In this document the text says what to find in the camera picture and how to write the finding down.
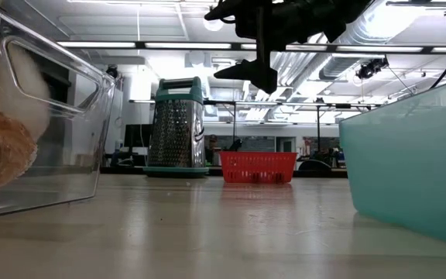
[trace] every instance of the ductwork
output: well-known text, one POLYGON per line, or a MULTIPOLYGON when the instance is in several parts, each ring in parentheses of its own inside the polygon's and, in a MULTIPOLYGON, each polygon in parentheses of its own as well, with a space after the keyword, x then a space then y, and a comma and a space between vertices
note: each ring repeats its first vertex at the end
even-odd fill
POLYGON ((291 86, 314 55, 314 53, 278 53, 272 65, 272 68, 278 71, 278 86, 291 86))
MULTIPOLYGON (((375 0, 333 43, 384 44, 404 31, 419 16, 417 8, 390 7, 386 6, 387 1, 375 0)), ((341 77, 346 70, 358 62, 359 58, 355 57, 335 57, 330 53, 317 54, 294 81, 293 86, 300 91, 307 80, 319 79, 325 81, 323 85, 326 87, 315 88, 324 90, 331 85, 328 81, 341 77)))

